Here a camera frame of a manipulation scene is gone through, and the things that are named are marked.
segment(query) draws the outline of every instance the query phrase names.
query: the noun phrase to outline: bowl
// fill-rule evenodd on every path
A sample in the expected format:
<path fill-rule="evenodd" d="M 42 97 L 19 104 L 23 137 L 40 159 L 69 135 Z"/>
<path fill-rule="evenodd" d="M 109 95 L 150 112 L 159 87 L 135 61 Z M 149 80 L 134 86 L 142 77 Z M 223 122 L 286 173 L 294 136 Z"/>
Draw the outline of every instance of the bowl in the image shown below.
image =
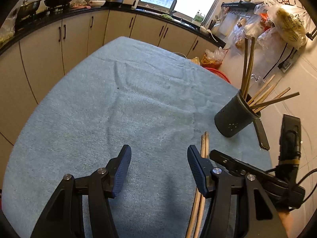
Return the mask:
<path fill-rule="evenodd" d="M 101 7 L 105 4 L 106 0 L 90 0 L 89 6 L 91 7 Z"/>

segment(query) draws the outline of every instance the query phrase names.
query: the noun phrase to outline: table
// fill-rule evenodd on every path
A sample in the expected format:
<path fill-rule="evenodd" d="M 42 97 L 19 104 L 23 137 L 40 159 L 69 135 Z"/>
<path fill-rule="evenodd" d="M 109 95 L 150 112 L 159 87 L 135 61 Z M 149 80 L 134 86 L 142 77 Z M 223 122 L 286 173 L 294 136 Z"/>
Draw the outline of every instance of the table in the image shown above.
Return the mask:
<path fill-rule="evenodd" d="M 132 148 L 127 178 L 110 200 L 121 238 L 184 238 L 195 183 L 187 147 L 210 133 L 217 149 L 263 170 L 269 152 L 253 124 L 232 138 L 215 127 L 215 114 L 237 90 L 189 60 L 133 39 L 103 46 L 59 81 L 30 116 L 4 176 L 2 208 L 21 236 L 30 237 L 66 173 L 90 175 Z M 85 234 L 92 237 L 88 200 Z"/>

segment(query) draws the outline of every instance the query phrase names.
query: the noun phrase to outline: utensil holder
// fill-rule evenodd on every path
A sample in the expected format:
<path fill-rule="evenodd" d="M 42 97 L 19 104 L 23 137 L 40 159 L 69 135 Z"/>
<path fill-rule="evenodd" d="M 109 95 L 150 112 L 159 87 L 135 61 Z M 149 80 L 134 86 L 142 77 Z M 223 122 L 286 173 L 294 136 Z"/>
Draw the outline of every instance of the utensil holder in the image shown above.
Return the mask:
<path fill-rule="evenodd" d="M 230 138 L 260 117 L 261 113 L 253 112 L 239 90 L 228 104 L 215 115 L 215 124 L 223 136 Z"/>

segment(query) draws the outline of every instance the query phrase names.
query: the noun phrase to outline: dish soap bottle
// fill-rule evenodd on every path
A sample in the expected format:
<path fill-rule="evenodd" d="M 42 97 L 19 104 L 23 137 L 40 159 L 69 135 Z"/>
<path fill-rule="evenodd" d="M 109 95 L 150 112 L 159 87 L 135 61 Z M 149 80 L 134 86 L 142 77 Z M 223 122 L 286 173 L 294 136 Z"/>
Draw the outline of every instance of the dish soap bottle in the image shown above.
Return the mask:
<path fill-rule="evenodd" d="M 196 16 L 194 17 L 194 19 L 193 19 L 192 22 L 193 22 L 195 25 L 200 26 L 200 25 L 202 24 L 204 18 L 205 18 L 205 15 L 202 14 L 202 13 L 200 13 L 200 10 L 199 10 L 199 11 L 196 13 Z"/>

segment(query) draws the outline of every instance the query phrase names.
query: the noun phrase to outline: cabinet door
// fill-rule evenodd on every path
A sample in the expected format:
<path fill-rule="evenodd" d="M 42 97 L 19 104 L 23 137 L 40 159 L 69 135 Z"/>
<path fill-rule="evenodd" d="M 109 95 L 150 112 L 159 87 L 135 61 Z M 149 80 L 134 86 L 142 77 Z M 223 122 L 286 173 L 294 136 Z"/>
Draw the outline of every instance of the cabinet door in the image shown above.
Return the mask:
<path fill-rule="evenodd" d="M 130 37 L 158 46 L 166 25 L 164 21 L 137 15 Z"/>
<path fill-rule="evenodd" d="M 104 45 L 118 37 L 130 37 L 136 14 L 110 11 Z"/>
<path fill-rule="evenodd" d="M 62 21 L 62 51 L 65 74 L 87 57 L 90 13 Z"/>
<path fill-rule="evenodd" d="M 215 51 L 218 49 L 214 44 L 208 42 L 207 40 L 197 37 L 194 44 L 191 47 L 191 50 L 189 51 L 187 58 L 193 59 L 195 57 L 198 57 L 200 61 L 202 60 L 203 56 L 205 55 L 206 49 L 209 49 L 210 51 Z"/>
<path fill-rule="evenodd" d="M 19 43 L 0 56 L 0 132 L 12 144 L 37 106 L 23 68 Z"/>
<path fill-rule="evenodd" d="M 2 189 L 4 172 L 13 146 L 0 134 L 0 189 Z"/>
<path fill-rule="evenodd" d="M 187 55 L 196 37 L 197 35 L 168 23 L 159 47 Z"/>
<path fill-rule="evenodd" d="M 91 13 L 88 37 L 88 56 L 103 46 L 108 16 L 109 10 Z"/>
<path fill-rule="evenodd" d="M 61 20 L 20 40 L 26 76 L 38 103 L 64 76 L 61 40 Z"/>

